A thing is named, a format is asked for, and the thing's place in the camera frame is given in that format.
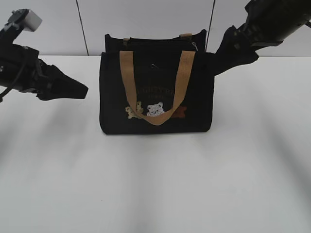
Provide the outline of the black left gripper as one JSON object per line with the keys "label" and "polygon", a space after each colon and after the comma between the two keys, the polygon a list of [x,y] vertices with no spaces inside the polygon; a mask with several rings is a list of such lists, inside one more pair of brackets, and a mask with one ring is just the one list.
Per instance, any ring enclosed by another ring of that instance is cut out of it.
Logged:
{"label": "black left gripper", "polygon": [[38,58],[39,51],[16,46],[20,63],[14,76],[13,89],[21,93],[36,94],[43,101],[54,99],[84,99],[88,87],[67,76],[55,65]]}

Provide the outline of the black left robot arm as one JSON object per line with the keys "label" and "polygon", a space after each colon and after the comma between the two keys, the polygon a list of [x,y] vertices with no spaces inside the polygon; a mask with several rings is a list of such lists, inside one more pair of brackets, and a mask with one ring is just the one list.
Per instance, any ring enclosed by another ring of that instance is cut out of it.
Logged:
{"label": "black left robot arm", "polygon": [[88,87],[39,59],[39,51],[14,44],[22,31],[34,32],[42,19],[30,9],[12,11],[0,32],[0,84],[4,98],[11,90],[32,93],[42,101],[84,99]]}

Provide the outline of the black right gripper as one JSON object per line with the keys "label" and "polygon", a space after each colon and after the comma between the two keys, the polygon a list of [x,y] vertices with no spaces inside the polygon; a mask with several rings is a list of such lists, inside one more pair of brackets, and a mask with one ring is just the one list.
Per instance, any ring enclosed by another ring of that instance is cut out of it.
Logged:
{"label": "black right gripper", "polygon": [[214,54],[214,75],[257,61],[256,50],[277,47],[291,34],[290,17],[254,17],[239,28],[229,27]]}

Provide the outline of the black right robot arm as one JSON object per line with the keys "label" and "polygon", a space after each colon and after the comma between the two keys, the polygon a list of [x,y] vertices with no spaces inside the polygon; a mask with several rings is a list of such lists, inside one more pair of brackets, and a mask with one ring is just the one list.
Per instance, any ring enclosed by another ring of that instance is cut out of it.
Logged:
{"label": "black right robot arm", "polygon": [[160,58],[162,64],[177,71],[177,55],[184,51],[195,53],[191,78],[213,79],[233,67],[258,60],[257,50],[276,47],[303,25],[310,26],[311,2],[309,0],[252,0],[245,6],[247,19],[236,28],[229,27],[216,53],[205,51],[207,31],[180,35],[173,39],[117,39],[105,35],[105,52],[102,53],[100,83],[106,79],[121,80],[117,68],[107,71],[109,64],[119,66],[119,52],[133,51],[139,61],[150,62]]}

